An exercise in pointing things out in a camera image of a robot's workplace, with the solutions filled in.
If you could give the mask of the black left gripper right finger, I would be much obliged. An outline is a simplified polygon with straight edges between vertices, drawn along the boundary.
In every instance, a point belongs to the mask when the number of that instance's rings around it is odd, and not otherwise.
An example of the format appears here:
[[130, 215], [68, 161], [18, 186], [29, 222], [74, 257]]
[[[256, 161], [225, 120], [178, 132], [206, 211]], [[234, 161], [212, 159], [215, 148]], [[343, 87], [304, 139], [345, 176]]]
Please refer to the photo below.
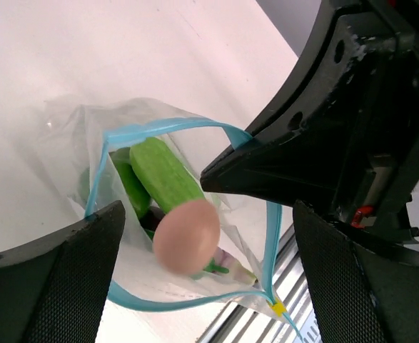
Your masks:
[[419, 342], [419, 252], [293, 206], [323, 342]]

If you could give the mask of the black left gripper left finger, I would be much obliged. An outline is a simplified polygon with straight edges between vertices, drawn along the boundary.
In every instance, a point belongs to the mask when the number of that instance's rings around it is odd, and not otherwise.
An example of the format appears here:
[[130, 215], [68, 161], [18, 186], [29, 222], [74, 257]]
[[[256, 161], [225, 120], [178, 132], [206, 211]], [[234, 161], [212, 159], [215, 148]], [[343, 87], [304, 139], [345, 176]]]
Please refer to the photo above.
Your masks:
[[125, 220], [115, 201], [0, 252], [0, 342], [94, 342]]

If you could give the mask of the green cucumber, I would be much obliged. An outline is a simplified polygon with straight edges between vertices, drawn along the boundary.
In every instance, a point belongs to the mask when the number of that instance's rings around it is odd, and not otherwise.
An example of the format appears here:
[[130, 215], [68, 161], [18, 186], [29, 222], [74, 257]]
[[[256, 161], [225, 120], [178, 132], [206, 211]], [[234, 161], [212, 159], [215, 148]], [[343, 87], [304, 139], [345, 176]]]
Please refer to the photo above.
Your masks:
[[196, 180], [161, 139], [150, 137], [133, 145], [129, 158], [135, 175], [165, 213], [205, 197]]

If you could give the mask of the clear zip top bag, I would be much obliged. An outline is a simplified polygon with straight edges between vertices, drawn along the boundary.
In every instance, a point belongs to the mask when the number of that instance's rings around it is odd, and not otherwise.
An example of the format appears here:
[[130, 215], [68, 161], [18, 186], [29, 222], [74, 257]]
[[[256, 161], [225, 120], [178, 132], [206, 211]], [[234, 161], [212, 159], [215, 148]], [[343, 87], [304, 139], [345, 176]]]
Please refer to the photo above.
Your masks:
[[155, 99], [48, 106], [39, 156], [79, 217], [120, 201], [125, 229], [108, 298], [144, 312], [235, 301], [291, 316], [273, 286], [280, 204], [202, 189], [216, 147], [252, 137]]

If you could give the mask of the green bell pepper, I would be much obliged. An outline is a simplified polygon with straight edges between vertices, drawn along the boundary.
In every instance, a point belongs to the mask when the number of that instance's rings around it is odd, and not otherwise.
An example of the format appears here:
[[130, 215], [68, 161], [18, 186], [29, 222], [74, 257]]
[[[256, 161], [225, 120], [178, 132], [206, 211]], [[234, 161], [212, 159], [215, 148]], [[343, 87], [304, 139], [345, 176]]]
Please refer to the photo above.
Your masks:
[[106, 165], [99, 182], [97, 199], [103, 204], [110, 203], [113, 198], [116, 198], [114, 191], [123, 189], [136, 216], [141, 219], [148, 212], [151, 196], [131, 167], [129, 151], [129, 147], [124, 147], [109, 153], [116, 171]]

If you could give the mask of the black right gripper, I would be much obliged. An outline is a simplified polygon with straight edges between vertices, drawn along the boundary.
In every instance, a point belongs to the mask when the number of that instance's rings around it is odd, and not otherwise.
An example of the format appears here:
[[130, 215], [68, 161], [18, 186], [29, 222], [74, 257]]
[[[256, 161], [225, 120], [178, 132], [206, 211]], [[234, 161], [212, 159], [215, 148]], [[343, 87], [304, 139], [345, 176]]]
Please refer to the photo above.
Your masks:
[[284, 85], [204, 179], [325, 179], [323, 213], [417, 244], [419, 1], [324, 1]]

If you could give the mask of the pink egg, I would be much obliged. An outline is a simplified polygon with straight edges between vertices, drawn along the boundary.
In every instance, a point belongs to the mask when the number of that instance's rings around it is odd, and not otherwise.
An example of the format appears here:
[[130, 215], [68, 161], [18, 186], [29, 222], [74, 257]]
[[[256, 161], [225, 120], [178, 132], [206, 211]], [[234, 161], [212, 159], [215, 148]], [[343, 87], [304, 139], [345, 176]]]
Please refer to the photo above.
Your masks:
[[216, 208], [196, 199], [172, 209], [153, 238], [153, 253], [168, 272], [191, 276], [202, 271], [216, 253], [221, 223]]

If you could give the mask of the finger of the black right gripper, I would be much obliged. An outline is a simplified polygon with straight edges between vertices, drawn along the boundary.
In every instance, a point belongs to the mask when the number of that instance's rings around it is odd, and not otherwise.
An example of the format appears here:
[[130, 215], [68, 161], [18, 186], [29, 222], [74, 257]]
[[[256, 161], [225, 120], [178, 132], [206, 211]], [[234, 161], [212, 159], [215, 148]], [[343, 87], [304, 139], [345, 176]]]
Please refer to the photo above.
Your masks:
[[352, 218], [369, 175], [358, 118], [293, 117], [275, 121], [254, 138], [224, 151], [201, 174], [204, 190], [242, 194], [318, 213]]

